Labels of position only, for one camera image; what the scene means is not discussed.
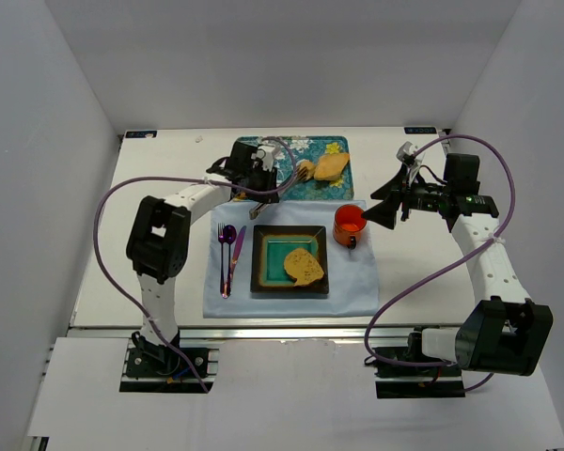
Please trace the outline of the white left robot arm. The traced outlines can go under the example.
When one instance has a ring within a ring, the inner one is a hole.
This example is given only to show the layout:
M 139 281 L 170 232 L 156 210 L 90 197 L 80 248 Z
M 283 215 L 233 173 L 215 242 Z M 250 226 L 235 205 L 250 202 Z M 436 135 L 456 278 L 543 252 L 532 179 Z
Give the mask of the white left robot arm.
M 173 351 L 180 342 L 175 320 L 175 278 L 189 248 L 191 225 L 215 207 L 227 203 L 247 188 L 258 202 L 276 202 L 278 193 L 275 157 L 278 145 L 251 146 L 237 141 L 228 157 L 206 170 L 203 180 L 164 198 L 144 197 L 138 207 L 126 256 L 133 264 L 141 288 L 141 302 L 149 315 L 143 319 L 133 343 L 150 364 L 162 373 L 180 363 Z

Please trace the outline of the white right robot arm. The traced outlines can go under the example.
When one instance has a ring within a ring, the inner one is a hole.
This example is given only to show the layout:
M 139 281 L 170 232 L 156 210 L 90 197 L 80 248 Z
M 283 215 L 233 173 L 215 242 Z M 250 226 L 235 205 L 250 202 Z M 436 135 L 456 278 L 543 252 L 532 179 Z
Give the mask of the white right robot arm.
M 426 327 L 410 335 L 408 354 L 394 360 L 373 351 L 388 365 L 531 375 L 553 325 L 546 305 L 534 303 L 513 269 L 500 237 L 494 200 L 479 194 L 476 155 L 449 154 L 441 182 L 419 174 L 422 160 L 401 150 L 399 172 L 372 194 L 378 205 L 363 218 L 392 229 L 413 210 L 439 214 L 462 251 L 477 300 L 458 328 Z

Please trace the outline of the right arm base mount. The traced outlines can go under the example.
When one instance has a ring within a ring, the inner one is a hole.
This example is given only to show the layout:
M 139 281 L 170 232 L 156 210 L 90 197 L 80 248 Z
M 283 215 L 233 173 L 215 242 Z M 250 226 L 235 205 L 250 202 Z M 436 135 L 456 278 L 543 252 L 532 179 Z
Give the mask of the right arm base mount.
M 393 361 L 440 363 L 421 350 L 421 333 L 408 335 L 407 344 L 375 347 L 375 352 Z M 369 356 L 364 365 L 374 369 L 378 399 L 425 399 L 465 397 L 462 372 L 456 366 L 390 365 Z

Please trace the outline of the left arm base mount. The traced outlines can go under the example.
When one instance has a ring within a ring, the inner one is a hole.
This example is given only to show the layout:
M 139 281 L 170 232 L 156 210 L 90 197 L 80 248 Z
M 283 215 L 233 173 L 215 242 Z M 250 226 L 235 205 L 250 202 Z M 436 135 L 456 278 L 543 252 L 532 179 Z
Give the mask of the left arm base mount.
M 219 349 L 192 343 L 181 349 L 194 364 L 208 390 L 211 390 L 218 370 Z M 157 370 L 132 343 L 128 341 L 122 374 L 120 393 L 136 394 L 199 394 L 206 395 L 200 382 L 188 364 L 177 357 L 171 369 Z

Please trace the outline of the brown bread slice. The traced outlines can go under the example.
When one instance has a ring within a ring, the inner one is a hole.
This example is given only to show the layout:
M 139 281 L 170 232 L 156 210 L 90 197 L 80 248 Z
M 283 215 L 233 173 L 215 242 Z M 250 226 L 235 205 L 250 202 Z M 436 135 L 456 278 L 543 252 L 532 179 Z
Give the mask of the brown bread slice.
M 296 248 L 286 255 L 284 270 L 296 287 L 309 286 L 324 277 L 319 261 L 304 248 Z

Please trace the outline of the small round bread roll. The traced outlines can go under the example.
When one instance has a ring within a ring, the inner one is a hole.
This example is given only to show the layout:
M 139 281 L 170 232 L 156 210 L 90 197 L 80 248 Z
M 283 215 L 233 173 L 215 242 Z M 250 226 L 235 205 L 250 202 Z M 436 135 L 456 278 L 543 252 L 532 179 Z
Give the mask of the small round bread roll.
M 298 164 L 297 180 L 300 182 L 307 182 L 313 179 L 316 171 L 316 165 L 311 161 L 301 161 Z

